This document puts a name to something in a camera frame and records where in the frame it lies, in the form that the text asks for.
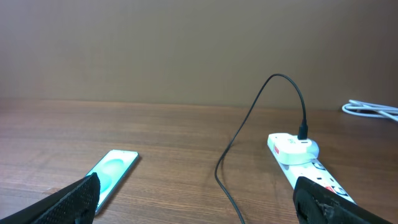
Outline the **turquoise screen smartphone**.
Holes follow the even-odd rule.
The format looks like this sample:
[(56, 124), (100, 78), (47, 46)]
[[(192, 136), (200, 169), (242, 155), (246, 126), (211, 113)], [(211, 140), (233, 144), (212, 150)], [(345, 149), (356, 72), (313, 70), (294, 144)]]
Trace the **turquoise screen smartphone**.
[(138, 161), (139, 153), (136, 151), (123, 151), (113, 149), (105, 154), (86, 174), (97, 173), (100, 182), (99, 200), (95, 215), (100, 214), (107, 202), (114, 195), (123, 180)]

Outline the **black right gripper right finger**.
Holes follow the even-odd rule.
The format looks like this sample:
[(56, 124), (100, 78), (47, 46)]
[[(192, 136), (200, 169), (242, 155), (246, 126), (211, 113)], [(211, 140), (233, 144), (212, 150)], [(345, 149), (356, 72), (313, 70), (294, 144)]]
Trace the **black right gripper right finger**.
[(293, 201), (300, 224), (391, 224), (306, 177), (297, 179)]

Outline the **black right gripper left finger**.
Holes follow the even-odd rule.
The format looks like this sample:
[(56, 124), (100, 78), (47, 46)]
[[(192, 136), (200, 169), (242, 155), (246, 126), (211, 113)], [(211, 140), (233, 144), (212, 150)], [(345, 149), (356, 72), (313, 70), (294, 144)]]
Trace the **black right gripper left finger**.
[(100, 180), (92, 173), (6, 218), (1, 224), (92, 224)]

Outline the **white power strip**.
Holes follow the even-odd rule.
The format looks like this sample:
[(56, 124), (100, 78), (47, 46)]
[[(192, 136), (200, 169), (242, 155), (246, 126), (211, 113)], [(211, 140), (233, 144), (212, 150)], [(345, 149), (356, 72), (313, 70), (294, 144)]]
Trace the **white power strip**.
[(299, 177), (306, 177), (322, 187), (334, 192), (340, 197), (343, 197), (352, 203), (356, 203), (317, 159), (312, 159), (310, 162), (305, 164), (292, 166), (281, 164), (279, 161), (277, 161), (277, 163), (293, 189), (295, 188), (297, 179)]

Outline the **white charger adapter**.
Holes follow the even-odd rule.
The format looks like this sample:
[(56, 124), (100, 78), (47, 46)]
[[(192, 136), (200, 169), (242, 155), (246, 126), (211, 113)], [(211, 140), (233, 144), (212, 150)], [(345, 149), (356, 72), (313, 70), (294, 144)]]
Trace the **white charger adapter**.
[(320, 152), (315, 141), (299, 140), (297, 136), (288, 133), (270, 134), (267, 145), (277, 162), (288, 166), (308, 163), (317, 159)]

